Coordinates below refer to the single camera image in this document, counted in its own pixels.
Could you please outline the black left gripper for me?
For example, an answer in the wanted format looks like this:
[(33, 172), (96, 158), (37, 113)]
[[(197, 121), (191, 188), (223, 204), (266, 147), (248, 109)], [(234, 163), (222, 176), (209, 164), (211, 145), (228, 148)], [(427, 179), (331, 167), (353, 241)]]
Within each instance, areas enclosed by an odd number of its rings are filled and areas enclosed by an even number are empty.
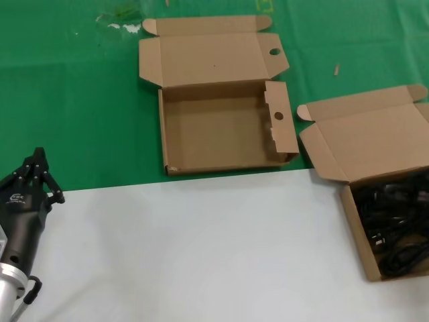
[[(43, 187), (52, 193), (48, 197)], [(31, 270), (52, 204), (65, 203), (43, 148), (36, 148), (23, 164), (1, 180), (1, 228), (7, 243), (1, 262)]]

